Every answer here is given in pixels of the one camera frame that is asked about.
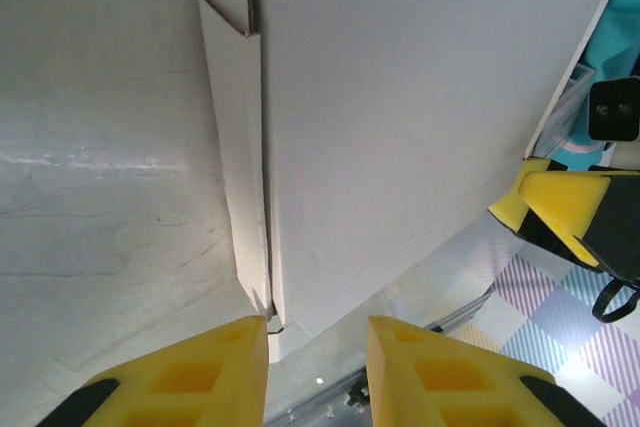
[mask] yellow foam pad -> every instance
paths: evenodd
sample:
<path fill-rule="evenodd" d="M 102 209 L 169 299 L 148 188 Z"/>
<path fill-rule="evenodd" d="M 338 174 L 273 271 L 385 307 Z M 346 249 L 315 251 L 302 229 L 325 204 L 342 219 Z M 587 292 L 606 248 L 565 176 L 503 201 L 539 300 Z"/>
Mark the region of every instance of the yellow foam pad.
<path fill-rule="evenodd" d="M 577 240 L 586 234 L 607 188 L 609 177 L 574 172 L 532 172 L 518 194 L 581 261 L 598 261 Z"/>
<path fill-rule="evenodd" d="M 553 377 L 389 317 L 371 317 L 367 377 L 376 427 L 560 427 L 519 380 Z"/>
<path fill-rule="evenodd" d="M 526 159 L 522 162 L 522 167 L 518 173 L 515 183 L 511 190 L 502 197 L 498 202 L 489 207 L 489 212 L 493 216 L 509 227 L 514 232 L 520 230 L 524 218 L 527 216 L 529 207 L 518 195 L 518 187 L 520 182 L 529 172 L 545 171 L 549 167 L 549 159 Z"/>
<path fill-rule="evenodd" d="M 266 321 L 245 317 L 91 379 L 120 385 L 85 425 L 261 427 L 268 367 Z"/>

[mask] floor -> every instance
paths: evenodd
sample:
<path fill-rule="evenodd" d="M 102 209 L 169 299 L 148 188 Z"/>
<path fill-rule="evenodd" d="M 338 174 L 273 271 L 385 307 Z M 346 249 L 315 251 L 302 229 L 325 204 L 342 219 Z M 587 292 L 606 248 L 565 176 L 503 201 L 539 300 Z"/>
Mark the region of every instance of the floor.
<path fill-rule="evenodd" d="M 100 370 L 252 310 L 235 278 L 196 0 L 0 8 L 0 425 L 21 427 Z M 267 414 L 362 365 L 369 313 L 426 324 L 476 297 L 517 249 L 487 218 L 464 235 L 479 237 L 273 366 Z M 482 275 L 465 274 L 478 255 Z"/>
<path fill-rule="evenodd" d="M 525 245 L 458 338 L 551 372 L 609 427 L 640 426 L 639 314 L 615 324 L 591 315 L 609 280 Z"/>

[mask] teal fabric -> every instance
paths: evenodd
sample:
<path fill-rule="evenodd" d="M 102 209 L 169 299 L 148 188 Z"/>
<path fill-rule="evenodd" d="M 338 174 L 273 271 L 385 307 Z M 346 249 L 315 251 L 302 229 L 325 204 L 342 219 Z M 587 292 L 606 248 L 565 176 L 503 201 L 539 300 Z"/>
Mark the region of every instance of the teal fabric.
<path fill-rule="evenodd" d="M 582 62 L 596 71 L 594 80 L 627 77 L 640 55 L 640 0 L 609 0 Z M 568 142 L 552 158 L 570 170 L 587 170 L 602 158 L 603 143 L 589 138 L 587 106 L 582 106 Z"/>

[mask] white cardboard box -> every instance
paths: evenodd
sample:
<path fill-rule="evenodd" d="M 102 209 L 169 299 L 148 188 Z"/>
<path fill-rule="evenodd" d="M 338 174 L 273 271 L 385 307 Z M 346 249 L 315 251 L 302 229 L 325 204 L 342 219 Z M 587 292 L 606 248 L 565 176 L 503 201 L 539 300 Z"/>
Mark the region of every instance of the white cardboard box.
<path fill-rule="evenodd" d="M 605 3 L 200 0 L 238 278 L 284 326 L 272 360 L 509 189 Z"/>

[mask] white wall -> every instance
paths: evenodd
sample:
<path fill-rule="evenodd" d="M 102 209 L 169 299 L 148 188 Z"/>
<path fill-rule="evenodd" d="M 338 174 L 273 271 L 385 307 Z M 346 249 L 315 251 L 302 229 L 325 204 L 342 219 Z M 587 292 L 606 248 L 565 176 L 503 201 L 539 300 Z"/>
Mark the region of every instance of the white wall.
<path fill-rule="evenodd" d="M 0 425 L 251 312 L 196 0 L 0 0 Z"/>

